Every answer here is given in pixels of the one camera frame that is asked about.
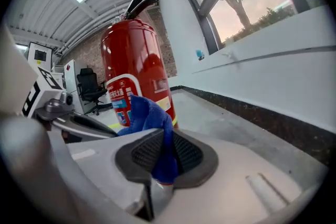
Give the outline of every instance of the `gray floor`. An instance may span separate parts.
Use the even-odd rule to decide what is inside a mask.
[[[184,90],[172,92],[179,128],[191,136],[208,135],[243,145],[293,178],[302,190],[323,180],[327,168],[286,141]],[[93,116],[106,125],[117,122],[113,110]]]

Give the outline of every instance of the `blue cloth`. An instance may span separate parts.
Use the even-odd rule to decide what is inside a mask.
[[[127,135],[151,128],[162,128],[164,139],[161,155],[153,169],[152,176],[165,184],[172,184],[178,176],[177,163],[173,153],[172,118],[155,102],[145,97],[131,96],[131,124],[118,132]]]

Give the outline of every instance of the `office chair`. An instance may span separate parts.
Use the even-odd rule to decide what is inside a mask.
[[[99,115],[99,109],[111,106],[111,104],[99,105],[98,98],[107,92],[104,81],[101,83],[102,87],[97,83],[97,74],[91,68],[82,68],[77,75],[79,96],[83,101],[95,102],[96,106],[90,109],[85,114],[89,114],[96,110],[96,115]]]

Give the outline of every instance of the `red fire extinguisher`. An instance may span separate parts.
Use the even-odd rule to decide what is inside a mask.
[[[110,26],[101,38],[101,54],[105,67],[107,89],[121,125],[129,126],[131,95],[149,98],[172,118],[174,111],[167,75],[163,66],[154,29],[138,19],[132,19],[153,0],[144,0],[141,8]]]

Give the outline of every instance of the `ceiling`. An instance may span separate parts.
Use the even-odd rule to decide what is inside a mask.
[[[18,44],[30,41],[64,55],[110,24],[131,0],[13,0],[5,23]]]

